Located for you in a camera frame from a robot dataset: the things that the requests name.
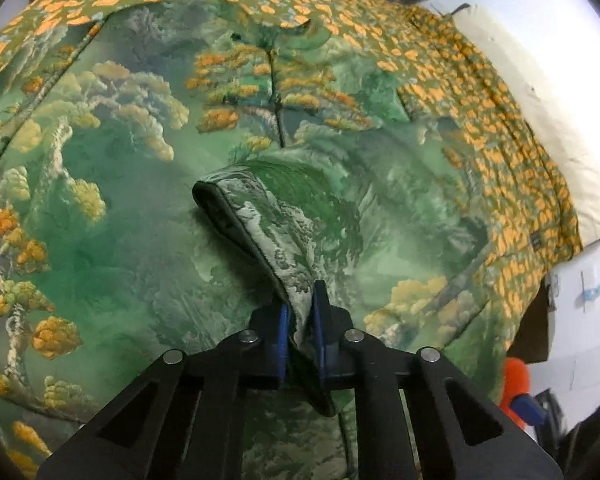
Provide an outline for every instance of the black device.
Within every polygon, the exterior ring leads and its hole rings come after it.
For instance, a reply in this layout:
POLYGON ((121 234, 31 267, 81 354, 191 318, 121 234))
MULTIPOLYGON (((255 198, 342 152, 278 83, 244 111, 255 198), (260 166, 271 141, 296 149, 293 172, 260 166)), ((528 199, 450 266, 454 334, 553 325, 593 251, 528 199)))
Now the black device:
MULTIPOLYGON (((165 352, 60 447, 37 480, 239 479, 247 389, 285 381, 290 314, 256 309, 216 348, 165 352)), ((326 391, 355 391, 361 480, 560 480, 560 468, 434 348, 388 348, 315 282, 315 364, 326 391)))

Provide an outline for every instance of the cream fabric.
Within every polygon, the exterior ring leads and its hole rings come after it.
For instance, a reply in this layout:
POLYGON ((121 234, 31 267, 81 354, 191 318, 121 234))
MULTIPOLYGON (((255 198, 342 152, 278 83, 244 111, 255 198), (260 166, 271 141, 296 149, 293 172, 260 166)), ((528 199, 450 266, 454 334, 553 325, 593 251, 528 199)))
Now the cream fabric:
POLYGON ((578 214, 583 246, 600 240, 600 172, 538 62, 483 6, 459 10, 454 22, 491 60, 536 137, 558 164, 578 214))

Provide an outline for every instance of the orange object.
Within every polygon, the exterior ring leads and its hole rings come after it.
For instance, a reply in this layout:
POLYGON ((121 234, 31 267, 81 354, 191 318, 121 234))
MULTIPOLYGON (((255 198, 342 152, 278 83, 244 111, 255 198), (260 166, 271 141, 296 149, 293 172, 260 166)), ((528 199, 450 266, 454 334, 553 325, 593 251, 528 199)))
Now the orange object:
POLYGON ((509 405, 515 396, 528 394, 529 390, 529 370, 525 362, 516 357, 507 357, 504 361, 504 390, 500 409, 523 430, 525 422, 509 408, 509 405))

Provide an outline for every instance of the green patterned garment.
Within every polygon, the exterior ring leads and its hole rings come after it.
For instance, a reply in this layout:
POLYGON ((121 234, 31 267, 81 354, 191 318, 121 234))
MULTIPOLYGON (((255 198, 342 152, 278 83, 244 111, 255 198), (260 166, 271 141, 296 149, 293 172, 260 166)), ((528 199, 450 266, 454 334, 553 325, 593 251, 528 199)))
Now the green patterned garment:
POLYGON ((37 0, 0 33, 0 441, 33 478, 162 352, 284 301, 292 385, 250 396, 243 477, 347 478, 352 397, 317 390, 303 357, 314 280, 498 400, 577 233, 562 175, 448 16, 37 0))

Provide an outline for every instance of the metal screw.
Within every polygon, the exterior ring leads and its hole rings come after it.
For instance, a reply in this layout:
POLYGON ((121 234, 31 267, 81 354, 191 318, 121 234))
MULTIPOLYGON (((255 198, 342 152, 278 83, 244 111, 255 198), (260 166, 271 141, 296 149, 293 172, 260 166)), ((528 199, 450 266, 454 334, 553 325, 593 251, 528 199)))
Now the metal screw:
POLYGON ((365 333, 362 330, 358 330, 357 328, 349 328, 344 333, 344 339, 351 343, 359 343, 365 338, 365 333))
POLYGON ((183 354, 180 350, 171 349, 162 354, 162 360, 168 365, 176 365, 182 361, 183 354))
POLYGON ((238 339, 243 343, 255 343, 258 340, 258 333, 248 328, 238 334, 238 339))
POLYGON ((438 359, 440 359, 440 352, 438 352, 435 348, 427 346, 420 351, 420 357, 422 357, 425 361, 435 363, 438 359))

